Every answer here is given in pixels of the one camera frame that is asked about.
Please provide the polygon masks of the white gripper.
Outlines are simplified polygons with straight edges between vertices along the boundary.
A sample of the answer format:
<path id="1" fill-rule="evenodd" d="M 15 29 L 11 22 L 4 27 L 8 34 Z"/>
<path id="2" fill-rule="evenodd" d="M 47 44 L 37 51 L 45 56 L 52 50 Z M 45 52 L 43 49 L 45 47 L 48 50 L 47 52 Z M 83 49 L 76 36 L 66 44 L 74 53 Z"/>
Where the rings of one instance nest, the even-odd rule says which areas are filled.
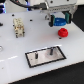
<path id="1" fill-rule="evenodd" d="M 55 12 L 65 12 L 66 13 L 66 22 L 67 24 L 71 23 L 72 15 L 77 10 L 76 5 L 77 0 L 45 0 L 41 3 L 41 11 L 47 16 L 50 16 L 51 13 Z M 54 15 L 51 15 L 49 26 L 53 27 L 55 21 Z"/>

